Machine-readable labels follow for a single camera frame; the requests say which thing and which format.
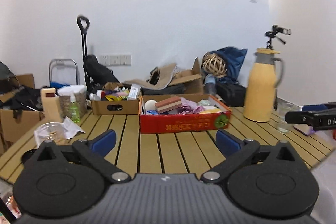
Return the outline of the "purple satin scrunchie cloth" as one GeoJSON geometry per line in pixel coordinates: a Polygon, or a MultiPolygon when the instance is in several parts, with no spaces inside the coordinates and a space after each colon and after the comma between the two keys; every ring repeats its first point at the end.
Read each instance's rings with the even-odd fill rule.
{"type": "Polygon", "coordinates": [[[196,102],[181,97],[182,105],[178,108],[178,112],[182,114],[198,114],[205,110],[203,106],[199,106],[196,102]]]}

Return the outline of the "pink scouring sponge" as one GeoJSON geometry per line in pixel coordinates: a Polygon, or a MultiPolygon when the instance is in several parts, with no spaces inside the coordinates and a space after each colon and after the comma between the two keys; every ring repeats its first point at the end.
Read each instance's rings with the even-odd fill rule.
{"type": "Polygon", "coordinates": [[[158,114],[166,113],[182,106],[180,97],[171,97],[155,104],[158,114]]]}

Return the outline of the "white paper sheet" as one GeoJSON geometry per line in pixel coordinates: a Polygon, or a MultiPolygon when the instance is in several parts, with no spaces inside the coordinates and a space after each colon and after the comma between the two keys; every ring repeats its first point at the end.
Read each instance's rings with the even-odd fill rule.
{"type": "Polygon", "coordinates": [[[65,139],[72,139],[77,134],[84,134],[85,133],[85,131],[79,125],[77,125],[75,122],[73,122],[69,117],[64,118],[62,126],[64,128],[65,139]]]}

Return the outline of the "yellow plush toy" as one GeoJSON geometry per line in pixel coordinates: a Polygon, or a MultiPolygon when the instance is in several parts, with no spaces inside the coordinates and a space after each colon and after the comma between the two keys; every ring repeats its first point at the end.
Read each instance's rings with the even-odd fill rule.
{"type": "Polygon", "coordinates": [[[216,106],[203,106],[203,110],[200,114],[220,113],[222,110],[216,106]]]}

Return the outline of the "green hand sanitizer bottle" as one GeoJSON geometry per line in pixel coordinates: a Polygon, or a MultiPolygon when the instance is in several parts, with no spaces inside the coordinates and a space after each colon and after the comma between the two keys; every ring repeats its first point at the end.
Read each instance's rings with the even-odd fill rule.
{"type": "Polygon", "coordinates": [[[70,95],[70,104],[69,104],[69,114],[70,118],[74,123],[80,122],[80,112],[77,105],[75,94],[70,95]]]}

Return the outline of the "black bag on floor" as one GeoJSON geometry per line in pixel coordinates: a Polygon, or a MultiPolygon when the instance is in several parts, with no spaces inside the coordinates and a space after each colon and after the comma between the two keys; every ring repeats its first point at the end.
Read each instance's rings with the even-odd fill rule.
{"type": "Polygon", "coordinates": [[[240,84],[217,83],[217,95],[219,95],[228,107],[244,106],[246,88],[240,84]]]}

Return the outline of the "yellow thermos jug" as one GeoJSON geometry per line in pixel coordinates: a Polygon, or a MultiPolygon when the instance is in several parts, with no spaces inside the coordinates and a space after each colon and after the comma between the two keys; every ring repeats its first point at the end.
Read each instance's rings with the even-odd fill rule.
{"type": "Polygon", "coordinates": [[[249,74],[243,115],[248,120],[266,123],[276,102],[276,89],[284,75],[284,61],[278,51],[258,48],[249,74]]]}

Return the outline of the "red cardboard storage box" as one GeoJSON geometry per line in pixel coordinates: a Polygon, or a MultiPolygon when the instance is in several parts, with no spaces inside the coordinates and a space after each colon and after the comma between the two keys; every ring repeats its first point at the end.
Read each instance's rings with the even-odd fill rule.
{"type": "Polygon", "coordinates": [[[141,96],[139,99],[139,130],[142,134],[176,133],[189,131],[207,131],[227,128],[231,109],[209,94],[180,94],[141,96]],[[158,114],[156,111],[146,111],[144,104],[148,100],[157,102],[171,97],[183,97],[196,102],[199,106],[216,106],[222,110],[211,114],[182,114],[178,109],[158,114]]]}

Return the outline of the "white labelled plastic jar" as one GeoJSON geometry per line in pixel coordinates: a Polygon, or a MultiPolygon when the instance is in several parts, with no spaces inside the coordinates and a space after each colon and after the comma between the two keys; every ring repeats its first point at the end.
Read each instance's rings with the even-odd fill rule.
{"type": "Polygon", "coordinates": [[[127,97],[128,101],[137,100],[141,95],[141,87],[138,84],[132,84],[127,97]]]}

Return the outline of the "white round sponge ball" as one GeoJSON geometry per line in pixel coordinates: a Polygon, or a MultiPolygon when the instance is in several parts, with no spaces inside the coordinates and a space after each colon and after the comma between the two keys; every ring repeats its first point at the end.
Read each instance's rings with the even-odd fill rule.
{"type": "Polygon", "coordinates": [[[145,102],[144,104],[144,108],[146,111],[156,111],[157,110],[157,107],[156,107],[156,104],[157,101],[155,100],[148,100],[145,102]]]}

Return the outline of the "beige carton box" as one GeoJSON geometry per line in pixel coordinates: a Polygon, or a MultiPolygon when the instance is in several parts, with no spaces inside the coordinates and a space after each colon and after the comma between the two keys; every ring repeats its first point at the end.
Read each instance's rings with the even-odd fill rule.
{"type": "Polygon", "coordinates": [[[45,118],[51,122],[63,121],[60,98],[56,94],[55,88],[41,89],[41,102],[45,118]]]}

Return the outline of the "open brown cardboard box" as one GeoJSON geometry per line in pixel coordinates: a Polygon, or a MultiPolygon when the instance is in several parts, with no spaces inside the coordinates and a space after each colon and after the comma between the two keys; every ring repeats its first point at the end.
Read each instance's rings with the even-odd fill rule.
{"type": "Polygon", "coordinates": [[[198,58],[194,60],[193,67],[178,72],[169,83],[169,87],[182,84],[185,94],[203,94],[203,77],[198,58]]]}

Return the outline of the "black clothing pile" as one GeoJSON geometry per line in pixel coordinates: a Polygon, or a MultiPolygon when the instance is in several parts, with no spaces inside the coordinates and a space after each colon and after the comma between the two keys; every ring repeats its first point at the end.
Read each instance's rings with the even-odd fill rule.
{"type": "Polygon", "coordinates": [[[166,86],[164,88],[150,88],[145,85],[140,85],[142,89],[142,95],[169,95],[169,94],[183,94],[186,90],[184,84],[177,84],[172,86],[166,86]]]}

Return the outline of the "metal folding stool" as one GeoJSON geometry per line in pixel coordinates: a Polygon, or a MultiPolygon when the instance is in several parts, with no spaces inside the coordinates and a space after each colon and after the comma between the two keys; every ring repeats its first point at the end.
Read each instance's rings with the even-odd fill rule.
{"type": "Polygon", "coordinates": [[[49,85],[52,88],[80,84],[79,67],[74,59],[52,59],[49,63],[49,85]]]}

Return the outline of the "white wall socket strip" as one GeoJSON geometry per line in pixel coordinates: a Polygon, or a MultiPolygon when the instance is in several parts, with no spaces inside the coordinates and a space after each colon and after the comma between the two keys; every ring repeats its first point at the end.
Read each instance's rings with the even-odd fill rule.
{"type": "Polygon", "coordinates": [[[98,61],[105,66],[131,66],[131,54],[100,55],[98,61]]]}

